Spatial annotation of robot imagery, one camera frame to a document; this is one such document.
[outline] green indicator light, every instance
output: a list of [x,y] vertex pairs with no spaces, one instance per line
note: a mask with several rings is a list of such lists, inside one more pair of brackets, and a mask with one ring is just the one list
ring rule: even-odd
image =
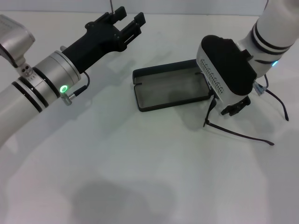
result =
[[67,91],[67,85],[63,85],[60,87],[60,92],[64,93],[65,91]]

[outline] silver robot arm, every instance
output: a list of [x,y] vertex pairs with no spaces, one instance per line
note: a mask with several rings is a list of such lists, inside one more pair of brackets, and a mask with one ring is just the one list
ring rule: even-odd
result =
[[249,34],[236,44],[206,36],[197,63],[224,106],[238,113],[255,80],[265,75],[299,38],[299,0],[269,0]]
[[24,54],[35,41],[33,35],[18,22],[0,15],[0,55],[17,70],[20,77],[0,92],[0,146],[24,124],[41,113],[56,99],[66,105],[87,89],[85,85],[69,94],[81,74],[105,54],[127,48],[145,24],[139,13],[123,30],[114,27],[127,16],[125,8],[105,13],[86,24],[86,34],[68,48],[61,47],[35,67],[26,63]]

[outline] white table surface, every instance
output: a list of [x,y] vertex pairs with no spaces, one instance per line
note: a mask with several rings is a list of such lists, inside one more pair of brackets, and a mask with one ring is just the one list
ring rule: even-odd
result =
[[[84,33],[99,14],[5,12],[36,37],[33,66]],[[118,24],[123,28],[133,18]],[[202,128],[209,102],[139,112],[132,71],[194,59],[209,34],[242,39],[257,17],[146,15],[123,53],[91,67],[90,89],[57,100],[0,150],[0,224],[295,224],[299,222],[299,43],[220,126],[276,143]],[[0,60],[0,90],[17,78]]]

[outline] white wall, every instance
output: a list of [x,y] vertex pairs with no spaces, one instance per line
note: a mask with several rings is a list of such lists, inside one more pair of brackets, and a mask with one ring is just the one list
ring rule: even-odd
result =
[[[260,15],[266,0],[113,0],[128,13]],[[0,0],[0,10],[107,12],[109,0]]]

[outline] white background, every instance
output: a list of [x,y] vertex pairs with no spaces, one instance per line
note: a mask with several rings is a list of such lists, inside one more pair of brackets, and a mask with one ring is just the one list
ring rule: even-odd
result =
[[[260,15],[266,0],[113,0],[128,13]],[[1,0],[0,10],[107,12],[109,0]]]
[[[5,12],[35,36],[36,65],[99,14]],[[129,15],[117,23],[123,28]],[[145,15],[142,34],[87,72],[72,106],[55,101],[0,149],[0,224],[298,224],[299,43],[268,78],[285,103],[250,94],[241,113],[211,122],[276,145],[202,128],[209,101],[139,112],[135,69],[194,59],[206,35],[238,41],[252,16]],[[0,91],[17,79],[0,58]],[[78,85],[86,83],[83,77]]]

